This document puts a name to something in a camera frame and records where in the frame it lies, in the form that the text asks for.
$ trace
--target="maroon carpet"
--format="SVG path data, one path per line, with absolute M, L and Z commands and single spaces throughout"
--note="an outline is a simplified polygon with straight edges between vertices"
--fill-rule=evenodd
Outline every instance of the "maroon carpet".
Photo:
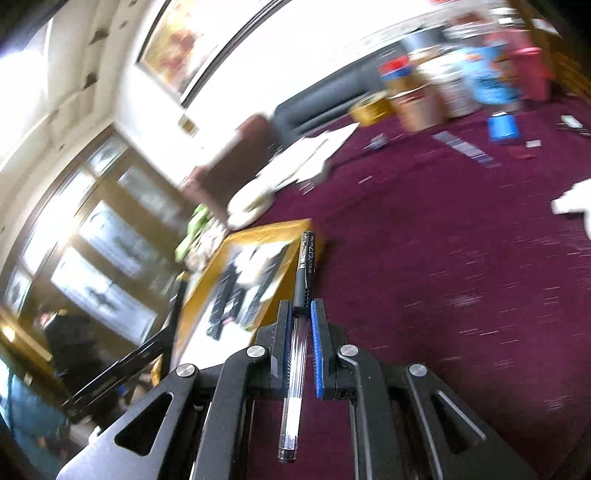
M 365 157 L 402 129 L 358 129 L 325 184 L 283 190 L 258 222 L 312 218 L 330 242 L 316 282 L 329 320 L 382 361 L 425 363 L 541 479 L 591 420 L 591 241 L 581 218 L 550 210 L 591 177 L 591 140 L 556 131 L 566 113 L 591 125 L 576 99 L 518 116 L 522 139 L 543 143 L 531 160 L 490 144 L 483 112 Z M 444 129 L 501 166 L 431 138 Z M 258 404 L 250 479 L 353 478 L 348 406 L 315 399 L 309 361 L 298 460 L 276 461 L 281 405 Z

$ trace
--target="ceiling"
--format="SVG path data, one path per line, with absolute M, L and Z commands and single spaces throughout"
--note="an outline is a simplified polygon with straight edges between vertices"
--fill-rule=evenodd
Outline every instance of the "ceiling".
M 70 0 L 24 51 L 0 58 L 0 267 L 45 188 L 108 123 L 149 3 Z

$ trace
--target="brown armchair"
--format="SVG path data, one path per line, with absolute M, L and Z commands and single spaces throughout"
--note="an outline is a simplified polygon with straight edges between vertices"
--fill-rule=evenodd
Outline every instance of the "brown armchair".
M 273 126 L 261 114 L 252 115 L 236 131 L 212 165 L 196 167 L 180 187 L 189 201 L 204 204 L 223 223 L 228 221 L 228 202 L 267 165 L 279 145 Z

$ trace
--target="green object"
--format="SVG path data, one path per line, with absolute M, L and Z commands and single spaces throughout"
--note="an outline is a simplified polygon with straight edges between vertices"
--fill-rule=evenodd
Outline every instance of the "green object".
M 210 216 L 211 214 L 205 205 L 201 204 L 195 208 L 193 217 L 187 224 L 187 236 L 182 242 L 180 242 L 177 249 L 174 251 L 174 257 L 177 262 L 182 262 L 187 256 L 191 245 L 206 227 Z
M 191 248 L 192 243 L 193 240 L 189 236 L 185 237 L 185 239 L 180 242 L 177 249 L 174 251 L 174 257 L 177 262 L 182 262 L 184 260 L 189 253 L 189 248 Z

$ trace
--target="bolt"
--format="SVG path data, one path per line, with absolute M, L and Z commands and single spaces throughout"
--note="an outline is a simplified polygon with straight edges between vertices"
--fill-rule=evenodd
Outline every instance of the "bolt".
M 265 355 L 265 347 L 260 345 L 252 345 L 248 348 L 246 354 L 252 358 L 258 358 Z
M 191 364 L 182 364 L 179 365 L 176 369 L 176 373 L 181 378 L 190 377 L 195 373 L 195 365 Z
M 412 364 L 408 367 L 408 371 L 414 377 L 424 377 L 427 375 L 427 367 L 421 364 Z
M 359 349 L 355 345 L 347 344 L 340 348 L 340 353 L 344 356 L 355 356 L 359 353 Z

